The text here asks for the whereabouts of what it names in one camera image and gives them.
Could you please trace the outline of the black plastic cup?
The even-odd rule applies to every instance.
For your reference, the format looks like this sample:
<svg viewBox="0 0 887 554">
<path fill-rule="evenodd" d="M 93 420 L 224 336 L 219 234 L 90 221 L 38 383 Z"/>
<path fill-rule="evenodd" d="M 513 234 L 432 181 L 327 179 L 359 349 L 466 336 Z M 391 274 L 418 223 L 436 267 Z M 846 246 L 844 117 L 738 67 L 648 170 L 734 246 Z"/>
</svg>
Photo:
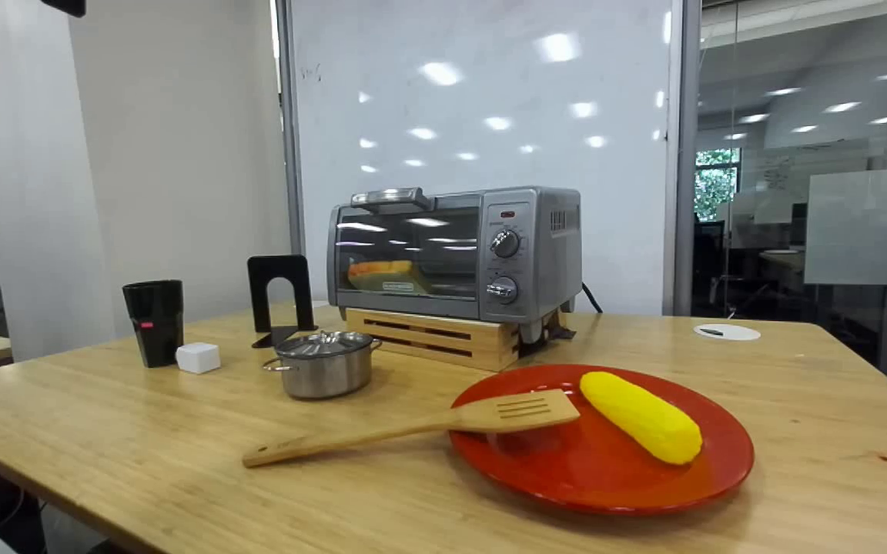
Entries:
<svg viewBox="0 0 887 554">
<path fill-rule="evenodd" d="M 143 281 L 124 287 L 127 315 L 148 365 L 171 365 L 176 350 L 185 340 L 181 322 L 181 282 L 177 281 Z"/>
</svg>

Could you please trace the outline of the red plate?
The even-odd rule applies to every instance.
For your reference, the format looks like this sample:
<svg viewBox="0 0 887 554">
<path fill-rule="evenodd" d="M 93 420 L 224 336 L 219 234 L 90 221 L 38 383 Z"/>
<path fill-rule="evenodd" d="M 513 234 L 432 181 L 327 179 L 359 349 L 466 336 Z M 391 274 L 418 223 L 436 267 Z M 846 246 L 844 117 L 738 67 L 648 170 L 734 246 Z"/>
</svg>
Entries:
<svg viewBox="0 0 887 554">
<path fill-rule="evenodd" d="M 666 465 L 580 395 L 585 372 L 591 372 L 591 363 L 543 363 L 469 385 L 455 406 L 564 388 L 580 406 L 580 418 L 529 434 L 454 434 L 455 456 L 487 483 L 532 506 L 600 518 L 695 511 L 734 494 L 748 481 L 755 442 L 745 424 L 712 397 L 659 376 L 618 368 L 618 378 L 673 404 L 701 431 L 701 449 L 693 460 Z"/>
</svg>

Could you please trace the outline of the yellow toy corn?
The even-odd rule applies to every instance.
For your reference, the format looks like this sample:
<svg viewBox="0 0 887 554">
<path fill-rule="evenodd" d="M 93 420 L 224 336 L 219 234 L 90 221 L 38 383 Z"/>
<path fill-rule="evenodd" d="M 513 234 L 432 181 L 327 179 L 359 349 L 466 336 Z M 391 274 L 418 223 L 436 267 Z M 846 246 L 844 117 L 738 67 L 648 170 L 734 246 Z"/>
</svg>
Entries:
<svg viewBox="0 0 887 554">
<path fill-rule="evenodd" d="M 701 451 L 701 427 L 682 406 L 615 376 L 585 372 L 582 397 L 662 465 L 689 465 Z"/>
</svg>

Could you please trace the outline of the white table grommet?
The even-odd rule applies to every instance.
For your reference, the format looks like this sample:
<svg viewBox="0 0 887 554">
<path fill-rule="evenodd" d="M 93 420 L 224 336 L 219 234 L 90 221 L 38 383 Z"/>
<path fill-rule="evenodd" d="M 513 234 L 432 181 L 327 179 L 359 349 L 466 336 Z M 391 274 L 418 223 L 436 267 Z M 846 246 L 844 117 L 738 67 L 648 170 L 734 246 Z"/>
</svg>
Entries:
<svg viewBox="0 0 887 554">
<path fill-rule="evenodd" d="M 700 322 L 693 325 L 695 336 L 701 338 L 714 338 L 714 340 L 757 340 L 760 332 L 752 325 L 738 325 L 738 322 Z"/>
</svg>

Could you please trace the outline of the small white box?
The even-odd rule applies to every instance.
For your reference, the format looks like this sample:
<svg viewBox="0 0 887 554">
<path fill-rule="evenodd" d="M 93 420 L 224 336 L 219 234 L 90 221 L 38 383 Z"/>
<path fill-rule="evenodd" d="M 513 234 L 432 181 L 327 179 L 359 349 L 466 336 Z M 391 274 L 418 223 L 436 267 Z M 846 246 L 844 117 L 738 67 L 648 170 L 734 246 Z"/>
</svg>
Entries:
<svg viewBox="0 0 887 554">
<path fill-rule="evenodd" d="M 189 340 L 176 350 L 176 365 L 185 372 L 213 372 L 223 365 L 223 350 L 210 340 Z"/>
</svg>

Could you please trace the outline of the whiteboard panel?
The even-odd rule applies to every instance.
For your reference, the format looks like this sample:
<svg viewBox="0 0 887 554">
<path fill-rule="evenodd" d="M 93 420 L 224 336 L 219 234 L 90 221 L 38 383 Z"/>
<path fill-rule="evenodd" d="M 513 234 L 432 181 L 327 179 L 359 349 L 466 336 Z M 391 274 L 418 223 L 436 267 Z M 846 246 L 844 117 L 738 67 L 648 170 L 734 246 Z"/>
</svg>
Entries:
<svg viewBox="0 0 887 554">
<path fill-rule="evenodd" d="M 610 315 L 673 307 L 684 67 L 700 0 L 278 0 L 312 274 L 359 190 L 582 195 Z"/>
</svg>

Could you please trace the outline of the small steel pot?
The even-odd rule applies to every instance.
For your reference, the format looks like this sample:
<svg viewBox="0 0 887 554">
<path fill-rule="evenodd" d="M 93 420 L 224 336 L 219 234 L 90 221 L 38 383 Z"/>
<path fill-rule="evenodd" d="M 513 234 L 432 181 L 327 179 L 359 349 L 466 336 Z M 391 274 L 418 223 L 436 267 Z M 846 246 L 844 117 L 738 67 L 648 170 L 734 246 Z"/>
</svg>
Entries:
<svg viewBox="0 0 887 554">
<path fill-rule="evenodd" d="M 369 385 L 378 340 L 347 329 L 295 329 L 273 338 L 279 376 L 291 399 L 344 397 Z"/>
</svg>

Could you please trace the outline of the wooden crate stand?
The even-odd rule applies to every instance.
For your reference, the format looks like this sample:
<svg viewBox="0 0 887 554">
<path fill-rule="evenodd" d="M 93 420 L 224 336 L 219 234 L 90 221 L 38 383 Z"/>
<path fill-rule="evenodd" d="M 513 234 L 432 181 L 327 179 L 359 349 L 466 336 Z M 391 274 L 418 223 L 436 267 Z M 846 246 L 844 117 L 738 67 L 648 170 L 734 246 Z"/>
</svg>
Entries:
<svg viewBox="0 0 887 554">
<path fill-rule="evenodd" d="M 344 307 L 343 317 L 351 332 L 366 332 L 391 350 L 474 368 L 508 368 L 520 357 L 543 350 L 551 338 L 573 338 L 573 329 L 564 325 L 559 315 L 538 321 L 537 340 L 529 340 L 526 329 L 513 322 L 374 307 Z"/>
</svg>

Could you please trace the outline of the silver toaster oven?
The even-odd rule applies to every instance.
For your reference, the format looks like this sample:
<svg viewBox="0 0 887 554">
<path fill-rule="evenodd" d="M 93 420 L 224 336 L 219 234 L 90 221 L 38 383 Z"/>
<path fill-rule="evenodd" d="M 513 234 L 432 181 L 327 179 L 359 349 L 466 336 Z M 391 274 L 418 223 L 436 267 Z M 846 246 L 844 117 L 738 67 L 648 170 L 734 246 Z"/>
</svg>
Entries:
<svg viewBox="0 0 887 554">
<path fill-rule="evenodd" d="M 510 229 L 520 248 L 497 258 Z M 513 302 L 487 295 L 513 278 Z M 327 293 L 340 307 L 410 311 L 529 325 L 582 289 L 582 196 L 573 188 L 484 188 L 427 196 L 422 188 L 353 195 L 332 210 Z"/>
</svg>

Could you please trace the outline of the wooden slotted spatula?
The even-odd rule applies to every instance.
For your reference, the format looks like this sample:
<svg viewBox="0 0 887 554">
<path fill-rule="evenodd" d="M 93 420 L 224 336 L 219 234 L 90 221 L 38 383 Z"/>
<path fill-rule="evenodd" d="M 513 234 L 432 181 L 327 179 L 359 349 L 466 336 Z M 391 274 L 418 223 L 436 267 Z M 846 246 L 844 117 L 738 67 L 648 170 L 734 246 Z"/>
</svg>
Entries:
<svg viewBox="0 0 887 554">
<path fill-rule="evenodd" d="M 571 399 L 564 388 L 502 395 L 502 397 L 487 397 L 487 399 L 454 406 L 440 414 L 399 420 L 388 427 L 327 431 L 327 434 L 312 434 L 312 438 L 291 438 L 285 442 L 255 445 L 243 456 L 243 465 L 264 468 L 264 465 L 312 458 L 322 451 L 340 451 L 351 445 L 432 434 L 432 431 L 520 434 L 520 431 L 567 424 L 575 418 L 580 418 L 580 406 Z"/>
</svg>

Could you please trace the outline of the oven knob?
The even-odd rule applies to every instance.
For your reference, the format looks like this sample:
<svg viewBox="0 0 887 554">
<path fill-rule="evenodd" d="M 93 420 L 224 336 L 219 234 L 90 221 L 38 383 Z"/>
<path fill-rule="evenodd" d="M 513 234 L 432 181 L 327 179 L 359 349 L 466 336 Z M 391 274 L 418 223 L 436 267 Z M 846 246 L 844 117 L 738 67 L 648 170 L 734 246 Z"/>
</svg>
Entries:
<svg viewBox="0 0 887 554">
<path fill-rule="evenodd" d="M 492 278 L 492 281 L 487 282 L 487 295 L 497 298 L 497 302 L 513 302 L 517 293 L 520 293 L 520 287 L 517 287 L 517 281 L 508 278 L 508 274 Z"/>
<path fill-rule="evenodd" d="M 510 258 L 520 248 L 520 237 L 510 229 L 499 229 L 490 237 L 490 248 L 497 258 Z"/>
</svg>

